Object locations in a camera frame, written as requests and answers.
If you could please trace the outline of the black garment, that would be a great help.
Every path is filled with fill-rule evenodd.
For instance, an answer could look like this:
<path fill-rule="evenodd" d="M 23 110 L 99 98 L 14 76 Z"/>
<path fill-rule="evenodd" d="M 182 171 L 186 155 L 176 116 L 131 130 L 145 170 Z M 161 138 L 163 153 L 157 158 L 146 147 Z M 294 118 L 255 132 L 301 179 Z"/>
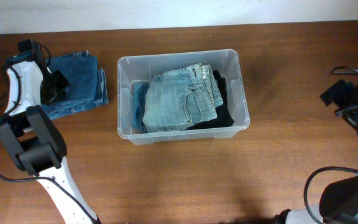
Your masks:
<path fill-rule="evenodd" d="M 218 70 L 214 70 L 213 75 L 223 99 L 223 104 L 216 108 L 217 118 L 198 123 L 187 128 L 187 130 L 225 128 L 234 124 L 234 120 L 228 110 L 226 79 L 219 73 Z"/>

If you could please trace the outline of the light blue jeans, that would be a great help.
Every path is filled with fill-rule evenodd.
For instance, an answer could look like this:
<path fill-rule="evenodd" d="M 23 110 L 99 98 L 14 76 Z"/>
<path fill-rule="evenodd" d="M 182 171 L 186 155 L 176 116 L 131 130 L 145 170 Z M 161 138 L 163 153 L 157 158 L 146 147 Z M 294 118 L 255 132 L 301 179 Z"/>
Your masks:
<path fill-rule="evenodd" d="M 182 131 L 216 119 L 222 104 L 211 66 L 196 63 L 149 81 L 142 121 L 148 133 Z"/>

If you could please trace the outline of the small blue denim shorts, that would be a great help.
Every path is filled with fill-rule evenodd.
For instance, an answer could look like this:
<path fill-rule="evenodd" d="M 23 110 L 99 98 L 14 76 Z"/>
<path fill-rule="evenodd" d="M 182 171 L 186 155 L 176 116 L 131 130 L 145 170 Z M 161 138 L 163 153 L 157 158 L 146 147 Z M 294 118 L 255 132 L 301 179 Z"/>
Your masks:
<path fill-rule="evenodd" d="M 145 113 L 145 98 L 148 88 L 148 83 L 136 83 L 134 85 L 134 111 L 131 126 L 144 133 L 146 132 L 146 127 L 143 122 L 143 117 Z"/>

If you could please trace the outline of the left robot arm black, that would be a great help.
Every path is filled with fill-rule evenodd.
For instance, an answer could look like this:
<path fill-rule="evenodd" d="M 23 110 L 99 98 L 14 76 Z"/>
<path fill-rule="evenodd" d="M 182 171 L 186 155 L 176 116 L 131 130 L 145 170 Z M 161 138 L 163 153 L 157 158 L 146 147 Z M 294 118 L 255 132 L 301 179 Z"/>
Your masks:
<path fill-rule="evenodd" d="M 49 194 L 65 223 L 99 223 L 70 174 L 67 146 L 42 105 L 66 97 L 70 82 L 51 71 L 47 48 L 32 40 L 18 43 L 19 54 L 2 69 L 9 77 L 9 102 L 0 117 L 0 141 L 14 165 Z"/>

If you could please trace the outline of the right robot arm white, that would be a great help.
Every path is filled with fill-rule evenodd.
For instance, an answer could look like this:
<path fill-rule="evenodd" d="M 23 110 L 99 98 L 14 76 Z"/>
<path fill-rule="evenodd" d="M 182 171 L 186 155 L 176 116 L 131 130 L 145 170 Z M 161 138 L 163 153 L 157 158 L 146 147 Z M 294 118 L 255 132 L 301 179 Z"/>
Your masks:
<path fill-rule="evenodd" d="M 335 67 L 331 70 L 333 75 L 355 75 L 358 70 L 346 66 Z M 358 133 L 358 83 L 339 80 L 320 96 L 326 106 L 335 104 L 336 116 L 340 116 Z M 323 191 L 319 203 L 308 203 L 308 189 L 312 179 L 326 171 L 341 171 L 351 173 L 353 176 L 329 184 Z M 284 210 L 275 215 L 273 223 L 358 223 L 358 169 L 329 166 L 315 170 L 307 179 L 303 191 L 305 209 Z"/>

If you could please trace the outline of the dark blue jeans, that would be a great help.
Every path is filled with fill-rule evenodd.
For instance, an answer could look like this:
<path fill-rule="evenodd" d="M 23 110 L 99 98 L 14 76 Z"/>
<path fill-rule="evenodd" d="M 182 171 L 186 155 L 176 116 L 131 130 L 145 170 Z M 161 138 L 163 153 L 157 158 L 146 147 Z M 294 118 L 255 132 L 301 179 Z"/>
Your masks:
<path fill-rule="evenodd" d="M 51 105 L 42 105 L 50 119 L 91 110 L 109 103 L 106 74 L 98 67 L 98 58 L 89 51 L 70 52 L 52 58 L 51 71 L 60 71 L 70 83 L 66 97 Z"/>

